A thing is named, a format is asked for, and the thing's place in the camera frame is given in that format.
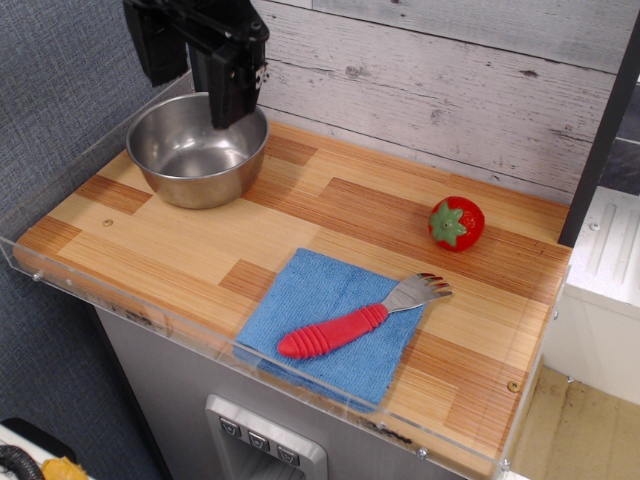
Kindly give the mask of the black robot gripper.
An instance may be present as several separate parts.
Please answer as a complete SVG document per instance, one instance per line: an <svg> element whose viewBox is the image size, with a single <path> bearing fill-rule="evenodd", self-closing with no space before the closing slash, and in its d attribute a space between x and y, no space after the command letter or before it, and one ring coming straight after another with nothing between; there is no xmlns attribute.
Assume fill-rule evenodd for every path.
<svg viewBox="0 0 640 480"><path fill-rule="evenodd" d="M249 1L125 1L125 20L153 87L184 75L189 46L211 123L227 129L251 114L266 71L269 30Z"/></svg>

